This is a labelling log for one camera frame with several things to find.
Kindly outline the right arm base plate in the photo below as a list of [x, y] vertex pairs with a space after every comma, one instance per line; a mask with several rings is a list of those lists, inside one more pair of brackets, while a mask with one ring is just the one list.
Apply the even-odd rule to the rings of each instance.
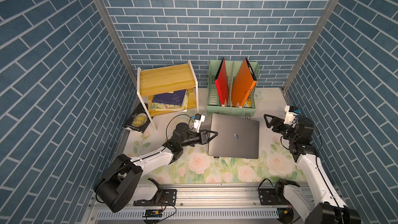
[[260, 188], [258, 189], [259, 201], [262, 206], [265, 205], [279, 205], [289, 206], [290, 202], [286, 199], [278, 198], [275, 195], [274, 188]]

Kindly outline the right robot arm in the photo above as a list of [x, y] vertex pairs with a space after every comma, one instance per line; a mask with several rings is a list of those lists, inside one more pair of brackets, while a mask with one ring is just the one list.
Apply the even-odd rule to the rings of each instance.
[[288, 201], [306, 224], [359, 224], [359, 213], [339, 196], [323, 169], [319, 152], [311, 144], [315, 124], [309, 118], [287, 112], [285, 119], [264, 115], [268, 128], [289, 142], [294, 162], [304, 173], [313, 199], [305, 197], [298, 183], [279, 179], [275, 198]]

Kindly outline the grey laptop computer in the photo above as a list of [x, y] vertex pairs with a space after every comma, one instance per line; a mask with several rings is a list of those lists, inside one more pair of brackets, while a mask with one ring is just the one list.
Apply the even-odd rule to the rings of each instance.
[[259, 121], [214, 113], [211, 130], [218, 135], [209, 142], [209, 156], [258, 159]]

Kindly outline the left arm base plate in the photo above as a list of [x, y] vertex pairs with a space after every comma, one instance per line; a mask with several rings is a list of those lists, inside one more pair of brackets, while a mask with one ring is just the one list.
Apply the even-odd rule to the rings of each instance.
[[150, 200], [134, 201], [134, 206], [175, 206], [177, 198], [177, 189], [158, 190]]

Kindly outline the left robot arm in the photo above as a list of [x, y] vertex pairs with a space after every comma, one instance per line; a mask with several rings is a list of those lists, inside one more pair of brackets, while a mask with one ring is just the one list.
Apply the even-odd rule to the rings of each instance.
[[137, 157], [121, 154], [115, 158], [97, 181], [94, 192], [102, 203], [116, 213], [130, 201], [161, 200], [161, 186], [154, 179], [140, 184], [140, 179], [155, 169], [177, 161], [187, 146], [205, 145], [218, 136], [211, 130], [190, 130], [187, 123], [179, 123], [173, 135], [159, 149]]

